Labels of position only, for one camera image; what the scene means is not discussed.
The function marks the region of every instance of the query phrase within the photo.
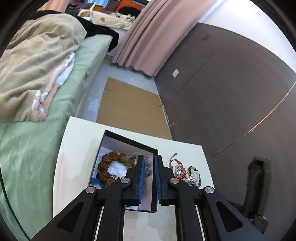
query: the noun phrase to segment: gray floor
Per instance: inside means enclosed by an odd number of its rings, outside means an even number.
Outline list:
[[[79,118],[93,122],[96,121],[108,77],[158,95],[158,91],[152,77],[133,71],[130,68],[114,65],[104,60],[94,81],[91,83],[90,91],[87,93],[87,98],[83,103],[81,115],[78,116]]]

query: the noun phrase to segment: white label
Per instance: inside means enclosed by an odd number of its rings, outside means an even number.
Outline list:
[[[173,72],[173,77],[176,78],[177,74],[179,73],[179,71],[176,69],[174,72]]]

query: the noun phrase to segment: cardboard sheet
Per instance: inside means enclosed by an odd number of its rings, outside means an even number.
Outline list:
[[[172,140],[159,96],[108,78],[97,123]]]

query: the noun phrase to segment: mattress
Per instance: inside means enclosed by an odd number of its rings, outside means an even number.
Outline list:
[[[58,89],[45,121],[0,122],[1,173],[11,205],[0,187],[0,214],[18,241],[28,240],[20,226],[31,239],[53,217],[53,179],[60,143],[91,82],[89,76],[97,72],[111,40],[108,35],[83,40],[75,52],[73,71]]]

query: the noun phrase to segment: orange object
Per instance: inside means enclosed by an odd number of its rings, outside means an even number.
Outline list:
[[[101,11],[102,10],[102,6],[94,6],[94,9],[93,9],[93,11],[97,11],[97,12],[99,12],[99,11]]]
[[[139,10],[141,10],[143,8],[142,6],[135,4],[129,0],[122,0],[121,3],[116,8],[115,12],[118,12],[118,10],[121,9],[122,7],[134,7]]]

